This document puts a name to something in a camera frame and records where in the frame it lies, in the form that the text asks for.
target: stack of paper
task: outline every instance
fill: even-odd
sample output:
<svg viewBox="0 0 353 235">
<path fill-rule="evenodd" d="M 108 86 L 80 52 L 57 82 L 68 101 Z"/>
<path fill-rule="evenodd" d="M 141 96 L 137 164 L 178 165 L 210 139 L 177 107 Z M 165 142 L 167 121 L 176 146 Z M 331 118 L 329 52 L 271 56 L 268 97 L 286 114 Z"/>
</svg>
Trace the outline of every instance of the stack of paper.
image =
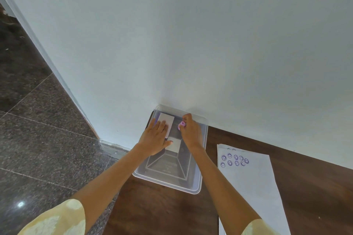
<svg viewBox="0 0 353 235">
<path fill-rule="evenodd" d="M 217 145 L 218 168 L 271 228 L 290 235 L 270 156 Z M 225 235 L 219 219 L 219 235 Z"/>
</svg>

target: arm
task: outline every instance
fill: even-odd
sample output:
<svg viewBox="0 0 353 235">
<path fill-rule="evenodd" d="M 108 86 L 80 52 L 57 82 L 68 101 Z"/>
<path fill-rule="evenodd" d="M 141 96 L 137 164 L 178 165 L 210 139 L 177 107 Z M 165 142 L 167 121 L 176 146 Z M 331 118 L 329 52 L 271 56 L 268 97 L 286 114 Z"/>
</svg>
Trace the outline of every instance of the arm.
<svg viewBox="0 0 353 235">
<path fill-rule="evenodd" d="M 200 126 L 191 114 L 183 116 L 185 127 L 179 126 L 185 144 L 200 168 L 203 181 L 212 197 L 218 215 L 227 234 L 241 235 L 247 225 L 261 219 L 255 210 L 228 182 L 202 147 Z"/>
<path fill-rule="evenodd" d="M 165 134 L 168 130 L 165 121 L 162 123 L 158 121 L 153 126 L 154 122 L 155 119 L 152 119 L 139 142 L 130 152 L 71 197 L 71 199 L 79 200 L 84 208 L 85 233 L 103 213 L 135 169 L 148 156 L 156 154 L 173 143 L 165 141 Z"/>
</svg>

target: dark wooden surface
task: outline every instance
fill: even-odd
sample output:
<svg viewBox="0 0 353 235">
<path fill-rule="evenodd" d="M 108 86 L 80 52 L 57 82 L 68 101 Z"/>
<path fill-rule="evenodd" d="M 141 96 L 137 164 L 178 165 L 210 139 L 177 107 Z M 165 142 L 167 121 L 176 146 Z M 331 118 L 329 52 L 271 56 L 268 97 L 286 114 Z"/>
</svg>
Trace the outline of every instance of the dark wooden surface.
<svg viewBox="0 0 353 235">
<path fill-rule="evenodd" d="M 270 155 L 292 235 L 353 234 L 353 170 L 210 127 L 214 163 L 217 144 Z M 218 215 L 204 184 L 192 195 L 131 176 L 103 234 L 217 235 Z"/>
</svg>

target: patterned sleeve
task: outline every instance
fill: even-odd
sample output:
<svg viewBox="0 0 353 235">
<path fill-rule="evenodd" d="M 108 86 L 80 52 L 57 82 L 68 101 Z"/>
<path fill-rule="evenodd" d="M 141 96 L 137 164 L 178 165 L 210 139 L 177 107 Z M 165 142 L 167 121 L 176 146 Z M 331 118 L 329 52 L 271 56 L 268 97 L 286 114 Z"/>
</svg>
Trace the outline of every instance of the patterned sleeve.
<svg viewBox="0 0 353 235">
<path fill-rule="evenodd" d="M 262 219 L 255 219 L 247 225 L 241 235 L 280 235 Z"/>
<path fill-rule="evenodd" d="M 84 235 L 85 211 L 80 201 L 70 199 L 42 213 L 18 235 Z"/>
</svg>

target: clear plastic tray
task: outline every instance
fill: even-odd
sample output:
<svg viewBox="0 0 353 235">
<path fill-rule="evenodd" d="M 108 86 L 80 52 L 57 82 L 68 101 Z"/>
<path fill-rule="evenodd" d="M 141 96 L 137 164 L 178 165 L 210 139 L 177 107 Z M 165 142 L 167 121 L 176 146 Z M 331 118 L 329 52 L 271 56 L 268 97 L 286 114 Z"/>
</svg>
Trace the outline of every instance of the clear plastic tray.
<svg viewBox="0 0 353 235">
<path fill-rule="evenodd" d="M 175 188 L 191 194 L 197 194 L 201 190 L 202 176 L 194 158 L 189 152 L 186 144 L 178 130 L 178 125 L 183 120 L 183 112 L 164 105 L 158 105 L 153 112 L 152 118 L 158 118 L 160 113 L 174 116 L 169 140 L 180 139 L 178 151 L 167 149 L 148 157 L 135 170 L 134 176 L 145 179 L 170 188 Z M 203 137 L 203 147 L 206 148 L 208 121 L 204 117 L 192 115 L 192 118 L 200 125 Z"/>
</svg>

